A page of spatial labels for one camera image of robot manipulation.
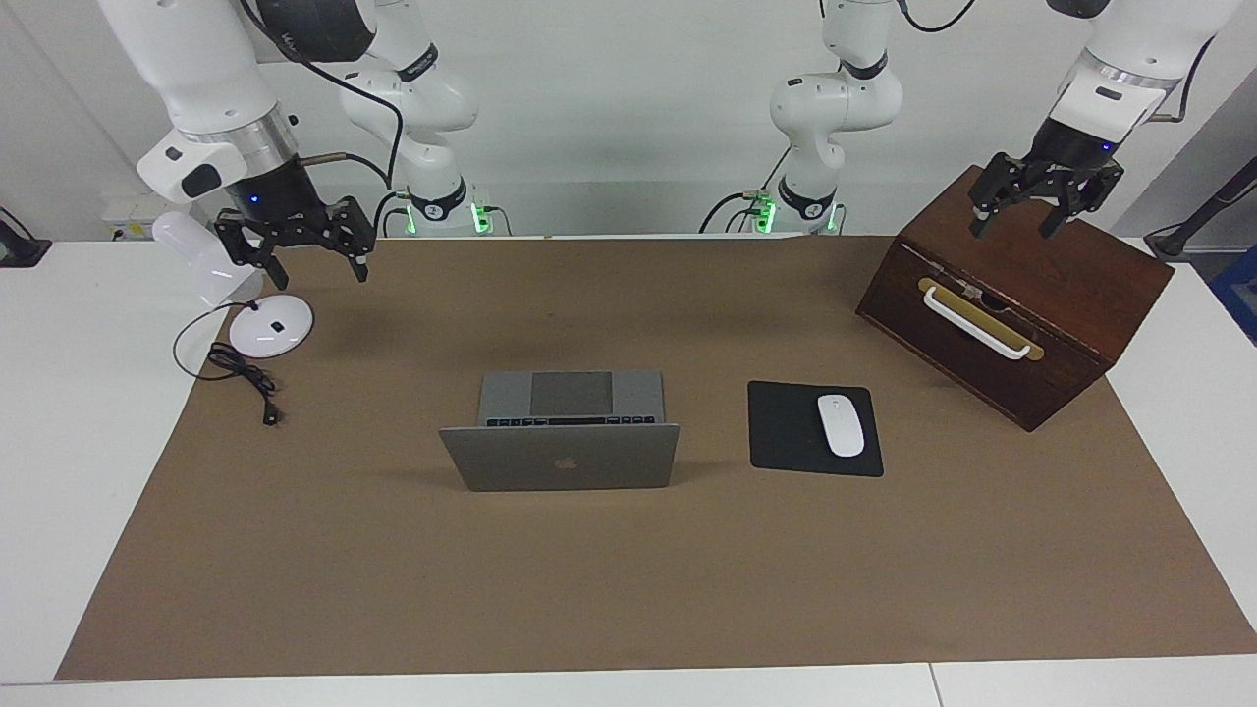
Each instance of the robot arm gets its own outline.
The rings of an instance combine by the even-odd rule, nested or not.
[[[470,86],[440,60],[415,0],[376,0],[376,5],[378,30],[367,54],[387,64],[388,70],[363,70],[346,81],[396,106],[402,114],[397,160],[411,223],[424,235],[481,233],[488,223],[475,205],[474,190],[439,135],[470,127],[479,112],[478,99]],[[392,143],[392,112],[343,89],[341,106],[354,125]]]
[[[1187,75],[1200,47],[1242,0],[1048,0],[1052,9],[1091,19],[1082,54],[1029,152],[992,157],[969,191],[982,237],[1002,208],[1033,198],[1055,203],[1040,226],[1051,238],[1082,211],[1097,210],[1121,179],[1112,159]]]
[[[319,199],[231,1],[99,0],[173,125],[140,160],[140,175],[176,203],[226,187],[235,209],[219,214],[219,239],[233,262],[265,268],[280,289],[288,274],[274,250],[288,245],[336,250],[365,281],[375,229],[353,198]],[[349,9],[367,26],[360,6]],[[245,226],[261,235],[260,247],[245,239]]]
[[[881,127],[899,114],[903,87],[886,65],[896,14],[894,0],[827,0],[825,45],[841,67],[773,92],[773,123],[791,145],[777,184],[779,230],[817,231],[827,223],[843,165],[835,133]]]

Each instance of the table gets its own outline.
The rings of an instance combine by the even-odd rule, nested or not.
[[[191,379],[170,364],[170,338],[201,306],[177,255],[151,243],[59,244],[40,268],[0,274],[0,682],[38,683],[52,678],[178,418]],[[212,330],[187,338],[189,356],[204,351]],[[1257,554],[1247,546],[1257,537],[1257,476],[1241,440],[1257,413],[1254,364],[1257,350],[1204,283],[1179,267],[1109,375],[1249,621],[1257,618]],[[771,694],[786,704],[1238,706],[1257,693],[1257,655],[185,682],[5,687],[0,704],[273,703],[280,696],[363,704],[762,704]]]

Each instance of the laptop lid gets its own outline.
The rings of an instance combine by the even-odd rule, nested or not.
[[[680,425],[445,428],[441,442],[471,491],[667,486]]]

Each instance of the lamp head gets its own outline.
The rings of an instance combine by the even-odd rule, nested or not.
[[[192,216],[181,211],[157,216],[153,240],[168,245],[187,260],[196,294],[210,307],[224,302],[248,302],[261,294],[261,270],[233,263],[219,239]]]

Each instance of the black mouse pad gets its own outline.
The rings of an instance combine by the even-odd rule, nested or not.
[[[830,450],[817,399],[846,395],[855,404],[864,428],[865,448],[855,457],[838,457]],[[747,384],[747,410],[750,421],[750,463],[760,469],[818,472],[855,477],[880,477],[881,447],[872,415],[872,396],[865,387],[838,387],[768,382]]]

